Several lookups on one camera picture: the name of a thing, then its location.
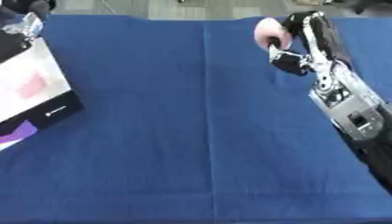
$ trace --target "robotic finger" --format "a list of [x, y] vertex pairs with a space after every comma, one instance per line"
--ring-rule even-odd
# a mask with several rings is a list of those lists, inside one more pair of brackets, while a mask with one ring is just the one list
[[[307, 54], [290, 50], [295, 37]], [[392, 194], [392, 108], [353, 70], [333, 23], [320, 11], [294, 13], [281, 24], [266, 18], [255, 28], [255, 40], [275, 67], [298, 76], [315, 73], [309, 96]]]

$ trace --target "blue tablecloth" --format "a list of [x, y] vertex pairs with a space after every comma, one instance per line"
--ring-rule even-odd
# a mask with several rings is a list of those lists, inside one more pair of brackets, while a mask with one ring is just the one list
[[[260, 18], [56, 16], [85, 110], [0, 153], [0, 221], [370, 221], [392, 197], [253, 40]], [[392, 98], [392, 20], [335, 20]]]

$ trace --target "robotic hand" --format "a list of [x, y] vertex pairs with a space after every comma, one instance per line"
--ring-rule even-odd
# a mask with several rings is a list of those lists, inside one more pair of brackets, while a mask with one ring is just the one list
[[[55, 6], [55, 0], [0, 0], [0, 63], [32, 46]], [[17, 14], [26, 15], [19, 23], [7, 24]]]
[[[306, 55], [290, 50], [299, 36]], [[333, 24], [320, 11], [273, 18], [255, 28], [255, 40], [269, 61], [285, 72], [317, 79], [310, 97], [369, 171], [392, 194], [392, 108], [353, 70]]]

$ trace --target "product box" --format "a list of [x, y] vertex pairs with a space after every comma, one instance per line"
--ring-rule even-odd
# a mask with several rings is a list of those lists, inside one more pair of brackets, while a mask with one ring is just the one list
[[0, 151], [82, 108], [42, 38], [0, 63]]

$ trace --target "pink object image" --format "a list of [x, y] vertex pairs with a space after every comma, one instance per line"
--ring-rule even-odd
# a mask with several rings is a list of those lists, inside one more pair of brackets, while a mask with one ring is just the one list
[[23, 98], [30, 98], [39, 93], [45, 87], [45, 80], [39, 75], [38, 72], [36, 72], [22, 87], [17, 90], [17, 92]]
[[255, 41], [264, 50], [270, 48], [269, 38], [278, 38], [281, 42], [281, 50], [290, 47], [291, 35], [274, 18], [268, 17], [261, 20], [255, 28]]

